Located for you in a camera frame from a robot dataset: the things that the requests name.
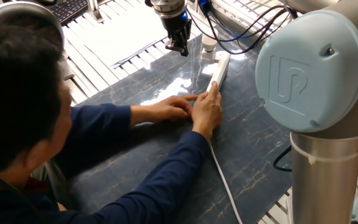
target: dark blue marble surface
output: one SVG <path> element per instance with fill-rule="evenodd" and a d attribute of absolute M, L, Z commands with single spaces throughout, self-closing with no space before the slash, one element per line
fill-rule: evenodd
<path fill-rule="evenodd" d="M 201 63 L 201 36 L 189 42 L 189 50 L 188 57 L 177 52 L 165 55 L 150 68 L 139 70 L 81 105 L 150 104 L 170 95 L 204 92 L 214 65 Z M 257 95 L 257 54 L 258 50 L 252 50 L 232 56 L 221 88 L 224 121 L 212 140 L 243 223 L 258 222 L 291 186 L 290 174 L 273 169 L 274 159 L 290 144 L 289 132 L 267 114 Z M 130 134 L 127 144 L 112 143 L 104 149 L 90 146 L 95 148 L 95 158 L 81 157 L 79 151 L 60 164 L 80 211 L 96 212 L 135 189 L 164 160 L 181 133 L 190 129 L 190 121 L 143 125 Z M 290 164 L 289 157 L 283 163 Z M 210 155 L 174 223 L 237 223 Z"/>

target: person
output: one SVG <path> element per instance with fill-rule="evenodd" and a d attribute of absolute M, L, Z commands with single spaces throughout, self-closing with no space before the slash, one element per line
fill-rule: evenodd
<path fill-rule="evenodd" d="M 200 96 L 173 96 L 150 106 L 72 108 L 60 77 L 60 54 L 36 32 L 0 26 L 0 178 L 22 192 L 48 223 L 171 223 L 200 172 L 213 129 L 223 120 L 217 84 Z M 46 197 L 45 184 L 30 177 L 62 150 L 124 135 L 143 122 L 178 118 L 192 118 L 192 131 L 183 133 L 138 188 L 96 213 L 59 211 Z M 41 220 L 0 184 L 0 223 Z"/>

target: man's right hand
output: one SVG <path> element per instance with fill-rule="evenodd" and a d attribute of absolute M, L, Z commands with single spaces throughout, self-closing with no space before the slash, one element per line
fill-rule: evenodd
<path fill-rule="evenodd" d="M 191 114 L 193 131 L 203 135 L 207 141 L 211 140 L 213 129 L 223 121 L 221 102 L 218 84 L 213 82 L 211 90 L 201 94 L 194 104 Z"/>

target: robot end effector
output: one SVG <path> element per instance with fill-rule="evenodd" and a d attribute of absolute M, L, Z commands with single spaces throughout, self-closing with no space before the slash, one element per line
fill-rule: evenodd
<path fill-rule="evenodd" d="M 187 56 L 189 54 L 187 40 L 190 38 L 191 29 L 191 19 L 186 11 L 187 1 L 145 0 L 145 3 L 154 8 L 168 32 L 169 41 L 165 47 Z"/>

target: black cable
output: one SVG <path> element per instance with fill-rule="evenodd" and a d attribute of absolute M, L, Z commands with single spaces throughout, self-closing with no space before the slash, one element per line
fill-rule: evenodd
<path fill-rule="evenodd" d="M 268 31 L 268 29 L 270 28 L 270 26 L 273 24 L 274 20 L 277 19 L 279 16 L 281 16 L 283 13 L 285 13 L 287 10 L 286 9 L 282 9 L 281 11 L 279 11 L 269 22 L 268 22 L 268 26 L 266 27 L 266 29 L 262 32 L 262 34 L 259 35 L 258 39 L 247 49 L 243 50 L 242 52 L 232 52 L 231 50 L 229 50 L 228 48 L 226 48 L 222 42 L 218 39 L 218 36 L 215 33 L 215 30 L 213 29 L 213 25 L 211 22 L 211 19 L 209 18 L 209 16 L 206 17 L 206 19 L 208 20 L 209 26 L 211 27 L 212 33 L 214 34 L 216 41 L 218 42 L 218 44 L 223 48 L 223 50 L 229 52 L 230 54 L 233 55 L 239 55 L 239 54 L 244 54 L 247 53 L 248 51 L 252 50 L 258 43 L 259 41 L 262 39 L 262 37 L 266 34 L 266 32 Z"/>
<path fill-rule="evenodd" d="M 212 37 L 208 34 L 206 34 L 199 26 L 198 24 L 196 23 L 196 21 L 194 20 L 193 18 L 193 15 L 191 15 L 191 13 L 189 12 L 189 10 L 187 10 L 187 13 L 190 15 L 191 19 L 193 20 L 193 23 L 194 25 L 204 34 L 206 35 L 207 37 L 211 38 L 211 39 L 214 39 L 216 41 L 221 41 L 221 42 L 232 42 L 232 41 L 235 41 L 239 38 L 241 38 L 244 34 L 246 34 L 261 18 L 263 18 L 266 14 L 268 14 L 270 11 L 274 10 L 274 9 L 277 9 L 277 8 L 284 8 L 284 6 L 274 6 L 274 7 L 271 7 L 270 9 L 268 9 L 267 11 L 265 11 L 264 13 L 262 13 L 242 34 L 240 34 L 239 36 L 235 37 L 234 39 L 230 39 L 230 40 L 221 40 L 221 39 L 218 39 L 218 37 Z M 260 32 L 263 28 L 266 28 L 267 24 L 264 25 L 262 28 L 260 28 L 259 30 L 257 30 L 254 34 L 252 35 L 256 35 L 258 32 Z"/>
<path fill-rule="evenodd" d="M 287 155 L 289 152 L 291 151 L 291 146 L 289 146 L 286 150 L 284 150 L 273 162 L 273 167 L 274 169 L 280 170 L 280 171 L 285 171 L 285 172 L 292 172 L 292 169 L 288 169 L 288 168 L 282 168 L 282 167 L 278 167 L 277 164 L 278 162 L 280 162 L 281 159 L 283 159 L 283 157 L 285 155 Z"/>
<path fill-rule="evenodd" d="M 286 18 L 283 20 L 283 22 L 280 23 L 280 25 L 278 25 L 278 27 L 272 31 L 271 34 L 267 35 L 266 37 L 262 38 L 257 44 L 256 46 L 258 46 L 262 41 L 264 41 L 265 39 L 269 38 L 272 34 L 274 34 L 274 32 L 276 32 L 286 21 L 286 19 L 288 19 L 288 16 L 290 16 L 289 14 L 286 16 Z"/>
<path fill-rule="evenodd" d="M 4 186 L 8 191 L 18 196 L 23 202 L 25 202 L 33 210 L 34 215 L 39 218 L 42 224 L 48 224 L 48 221 L 40 213 L 40 210 L 38 210 L 38 208 L 35 207 L 33 203 L 31 203 L 31 201 L 22 192 L 20 192 L 15 187 L 5 182 L 5 180 L 2 180 L 2 178 L 0 178 L 0 184 Z"/>

